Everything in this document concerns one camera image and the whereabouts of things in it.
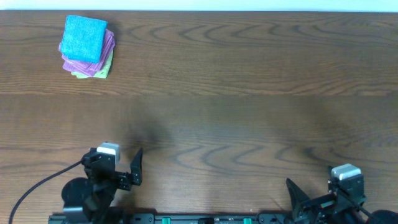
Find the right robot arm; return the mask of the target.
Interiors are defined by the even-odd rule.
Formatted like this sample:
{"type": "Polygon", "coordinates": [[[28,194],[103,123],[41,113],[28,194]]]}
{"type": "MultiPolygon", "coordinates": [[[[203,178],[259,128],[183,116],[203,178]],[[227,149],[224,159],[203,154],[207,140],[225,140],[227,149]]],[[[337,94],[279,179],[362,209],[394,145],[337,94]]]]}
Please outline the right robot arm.
{"type": "Polygon", "coordinates": [[[332,177],[329,193],[311,199],[291,179],[286,179],[292,204],[292,213],[286,223],[397,223],[397,213],[390,210],[369,212],[364,208],[364,176],[358,174],[345,179],[332,177]]]}

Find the blue cloth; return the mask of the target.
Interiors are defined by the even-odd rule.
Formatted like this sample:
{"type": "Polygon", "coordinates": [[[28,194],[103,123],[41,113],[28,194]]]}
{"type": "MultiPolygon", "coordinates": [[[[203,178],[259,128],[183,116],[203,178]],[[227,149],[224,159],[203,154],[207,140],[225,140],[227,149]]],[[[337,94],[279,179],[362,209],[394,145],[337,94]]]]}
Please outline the blue cloth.
{"type": "Polygon", "coordinates": [[[98,63],[108,23],[99,19],[68,15],[60,51],[71,60],[98,63]]]}

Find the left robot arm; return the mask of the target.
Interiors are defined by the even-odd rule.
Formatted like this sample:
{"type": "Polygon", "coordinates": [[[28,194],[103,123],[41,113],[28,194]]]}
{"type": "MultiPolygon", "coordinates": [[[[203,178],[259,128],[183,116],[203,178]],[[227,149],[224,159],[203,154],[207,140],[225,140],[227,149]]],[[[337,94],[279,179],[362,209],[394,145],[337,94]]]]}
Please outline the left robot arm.
{"type": "Polygon", "coordinates": [[[111,206],[117,190],[130,191],[142,184],[143,150],[136,153],[130,172],[116,170],[116,154],[90,148],[83,155],[85,178],[76,178],[62,189],[63,214],[68,223],[106,223],[122,219],[111,206]]]}

